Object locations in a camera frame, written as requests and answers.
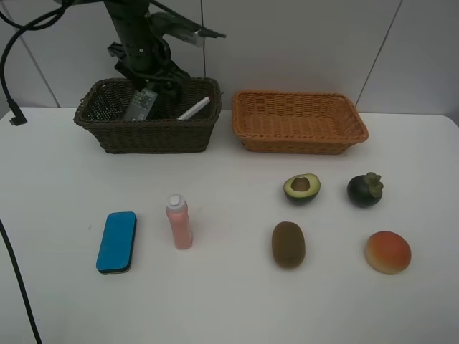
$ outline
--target kiwi fruit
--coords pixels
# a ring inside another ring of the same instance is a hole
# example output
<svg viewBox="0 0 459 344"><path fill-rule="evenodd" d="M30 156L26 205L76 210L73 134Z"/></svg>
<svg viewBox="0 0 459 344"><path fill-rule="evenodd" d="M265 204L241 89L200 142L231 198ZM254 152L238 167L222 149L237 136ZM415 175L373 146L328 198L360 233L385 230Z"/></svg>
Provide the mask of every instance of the kiwi fruit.
<svg viewBox="0 0 459 344"><path fill-rule="evenodd" d="M299 225L280 222L271 240L275 262L284 269L299 267L306 255L306 243Z"/></svg>

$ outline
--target basket rim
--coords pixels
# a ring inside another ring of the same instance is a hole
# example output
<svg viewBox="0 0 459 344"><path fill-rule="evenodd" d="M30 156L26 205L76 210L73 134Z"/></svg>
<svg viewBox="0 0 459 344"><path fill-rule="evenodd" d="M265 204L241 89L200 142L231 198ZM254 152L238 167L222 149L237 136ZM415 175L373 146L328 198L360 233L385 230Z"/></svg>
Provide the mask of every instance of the basket rim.
<svg viewBox="0 0 459 344"><path fill-rule="evenodd" d="M104 87L109 82L129 82L126 78L122 77L112 77L108 79L103 79L97 81L86 94L86 96L82 99L80 106L78 106L77 110L75 111L75 116L73 121L75 124L88 128L88 129L97 129L97 128L151 128L151 127L174 127L174 128L185 128L185 127L211 127L215 125L215 123L219 119L220 111L222 108L222 101L221 101L221 90L219 88L219 84L215 79L210 77L192 77L191 80L195 82L205 82L212 84L214 91L215 91L215 111L212 112L212 116L205 118L205 119L193 119L190 118L188 120L180 120L177 119L159 119L159 120L142 120L142 121L129 121L129 120L88 120L82 117L83 109L91 104L94 100L93 97L96 93L100 90L100 88Z"/></svg>
<svg viewBox="0 0 459 344"><path fill-rule="evenodd" d="M238 118L242 116L238 113L239 103L238 100L242 95L307 95L307 96L316 96L316 97L336 97L344 100L352 112L354 119L359 124L359 127L362 129L362 133L359 135L353 136L339 136L337 138L327 138L325 136L318 135L260 135L252 134L247 132L239 127ZM242 140L253 140L257 142L291 142L291 143L329 143L329 144L355 144L362 143L366 141L369 137L368 129L366 128L364 122L362 121L360 114L357 112L353 102L345 95L337 92L282 92L275 90L241 90L236 92L232 100L232 129L233 133L241 138Z"/></svg>

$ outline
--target bottle cap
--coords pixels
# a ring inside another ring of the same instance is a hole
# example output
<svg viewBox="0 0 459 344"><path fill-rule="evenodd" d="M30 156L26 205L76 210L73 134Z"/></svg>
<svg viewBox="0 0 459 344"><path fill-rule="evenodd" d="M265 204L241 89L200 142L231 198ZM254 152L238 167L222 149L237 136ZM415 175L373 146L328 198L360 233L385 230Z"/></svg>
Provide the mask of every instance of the bottle cap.
<svg viewBox="0 0 459 344"><path fill-rule="evenodd" d="M174 213L183 211L186 207L185 198L182 195L171 195L167 199L167 209Z"/></svg>

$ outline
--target pink bottle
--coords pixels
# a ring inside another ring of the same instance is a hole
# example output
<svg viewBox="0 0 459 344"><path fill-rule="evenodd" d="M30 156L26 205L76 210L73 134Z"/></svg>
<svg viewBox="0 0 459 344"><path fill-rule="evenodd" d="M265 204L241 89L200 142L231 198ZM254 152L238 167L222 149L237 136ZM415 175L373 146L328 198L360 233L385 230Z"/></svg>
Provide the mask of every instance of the pink bottle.
<svg viewBox="0 0 459 344"><path fill-rule="evenodd" d="M174 243L177 249L189 249L193 234L189 228L188 205L181 195L172 195L167 200L167 217L171 222Z"/></svg>

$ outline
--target white marker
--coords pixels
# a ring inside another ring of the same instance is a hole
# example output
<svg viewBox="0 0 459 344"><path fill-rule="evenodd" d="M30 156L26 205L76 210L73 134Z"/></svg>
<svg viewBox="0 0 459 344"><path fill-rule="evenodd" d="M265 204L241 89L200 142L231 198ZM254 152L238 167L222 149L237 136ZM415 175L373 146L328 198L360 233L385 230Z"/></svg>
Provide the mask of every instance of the white marker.
<svg viewBox="0 0 459 344"><path fill-rule="evenodd" d="M210 97L205 97L203 100L198 102L195 106L187 110L182 116L177 118L177 120L188 120L198 113L204 106L210 103Z"/></svg>

